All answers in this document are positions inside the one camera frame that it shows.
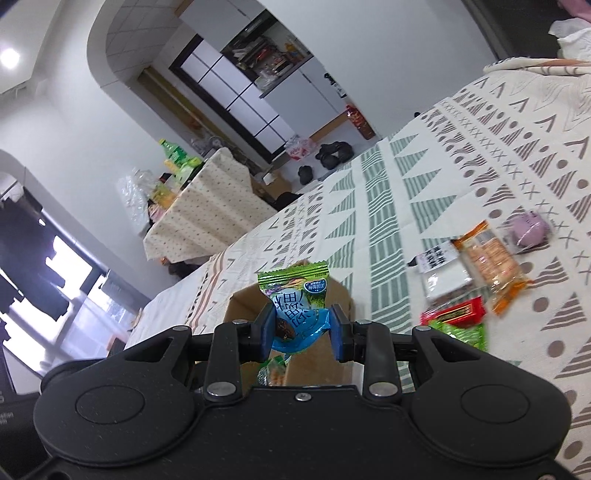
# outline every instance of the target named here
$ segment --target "small table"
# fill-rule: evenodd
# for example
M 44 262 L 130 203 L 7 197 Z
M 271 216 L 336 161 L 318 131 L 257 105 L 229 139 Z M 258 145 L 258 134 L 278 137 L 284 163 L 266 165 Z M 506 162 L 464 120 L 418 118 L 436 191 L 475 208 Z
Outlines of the small table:
M 148 231 L 146 256 L 175 263 L 214 255 L 274 214 L 252 192 L 248 168 L 221 148 Z

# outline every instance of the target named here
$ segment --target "red bottle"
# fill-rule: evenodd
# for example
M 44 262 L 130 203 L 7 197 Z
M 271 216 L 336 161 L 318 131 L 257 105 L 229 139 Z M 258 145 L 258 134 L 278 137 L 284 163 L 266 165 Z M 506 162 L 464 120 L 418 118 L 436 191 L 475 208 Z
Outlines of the red bottle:
M 364 139 L 369 140 L 370 138 L 375 137 L 374 129 L 371 128 L 371 125 L 368 123 L 365 117 L 361 115 L 361 112 L 357 107 L 354 107 L 353 105 L 347 105 L 347 116 L 349 117 L 349 120 L 351 120 L 351 123 L 357 127 L 359 133 L 363 135 Z

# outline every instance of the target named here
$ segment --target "frosted glass panel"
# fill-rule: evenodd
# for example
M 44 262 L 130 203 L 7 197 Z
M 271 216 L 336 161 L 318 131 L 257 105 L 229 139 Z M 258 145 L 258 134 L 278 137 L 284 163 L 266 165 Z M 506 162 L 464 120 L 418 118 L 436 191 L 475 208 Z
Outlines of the frosted glass panel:
M 206 89 L 224 108 L 227 108 L 237 97 L 236 93 L 213 72 L 205 75 L 199 85 Z
M 209 43 L 203 40 L 193 52 L 197 57 L 203 60 L 203 63 L 209 67 L 212 67 L 219 58 L 222 56 L 215 48 Z
M 199 82 L 209 68 L 197 57 L 189 55 L 187 60 L 185 60 L 185 63 L 183 63 L 183 70 L 187 72 L 193 80 Z
M 244 125 L 252 135 L 259 133 L 259 131 L 265 126 L 265 121 L 242 99 L 238 99 L 232 104 L 230 107 L 230 113 L 236 120 Z
M 261 91 L 256 88 L 256 86 L 250 85 L 241 97 L 244 98 L 246 102 L 265 119 L 265 121 L 270 122 L 277 116 L 277 112 L 271 108 L 271 105 L 269 105 L 264 98 L 259 98 L 260 95 Z
M 219 62 L 213 67 L 213 71 L 226 82 L 236 93 L 242 91 L 251 84 L 251 81 L 246 78 L 240 69 L 230 62 L 226 57 L 222 57 Z
M 269 152 L 274 152 L 285 143 L 285 141 L 277 135 L 271 127 L 266 127 L 262 130 L 261 133 L 256 136 L 256 139 L 265 145 L 265 148 Z
M 277 118 L 276 120 L 273 120 L 271 122 L 271 126 L 275 129 L 275 131 L 278 134 L 281 135 L 283 140 L 285 140 L 286 142 L 296 134 L 281 117 Z

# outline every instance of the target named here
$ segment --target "kitchen cabinet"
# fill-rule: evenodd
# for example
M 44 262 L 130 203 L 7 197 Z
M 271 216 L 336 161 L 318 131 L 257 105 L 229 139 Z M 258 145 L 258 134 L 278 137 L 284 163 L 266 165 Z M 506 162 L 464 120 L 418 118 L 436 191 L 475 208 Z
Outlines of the kitchen cabinet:
M 265 100 L 295 133 L 302 137 L 309 137 L 337 117 L 340 112 L 324 98 L 300 70 L 296 70 L 277 85 Z
M 316 59 L 308 60 L 300 67 L 300 71 L 314 85 L 324 98 L 330 103 L 338 113 L 343 113 L 347 106 L 347 97 L 344 99 L 339 96 L 330 82 L 324 78 L 326 69 Z
M 256 0 L 229 0 L 229 2 L 250 20 L 254 20 L 265 10 L 265 7 Z
M 252 6 L 245 9 L 254 12 Z M 251 22 L 228 0 L 194 0 L 180 18 L 217 51 L 222 51 Z

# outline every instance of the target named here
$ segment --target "patterned tablecloth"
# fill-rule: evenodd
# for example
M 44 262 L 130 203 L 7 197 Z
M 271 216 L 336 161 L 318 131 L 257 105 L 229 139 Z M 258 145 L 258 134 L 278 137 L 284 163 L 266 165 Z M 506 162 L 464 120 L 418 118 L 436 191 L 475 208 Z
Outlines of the patterned tablecloth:
M 426 301 L 407 261 L 483 219 L 499 227 L 538 209 L 554 237 L 518 257 L 534 284 L 503 317 L 487 315 L 489 351 L 564 392 L 574 419 L 557 459 L 591 478 L 587 77 L 492 72 L 443 100 L 213 257 L 194 274 L 186 317 L 159 323 L 148 306 L 130 344 L 177 323 L 212 332 L 228 298 L 257 272 L 303 258 L 328 260 L 357 319 L 408 332 Z
M 214 255 L 275 213 L 252 192 L 248 168 L 221 148 L 150 229 L 146 256 L 180 262 Z

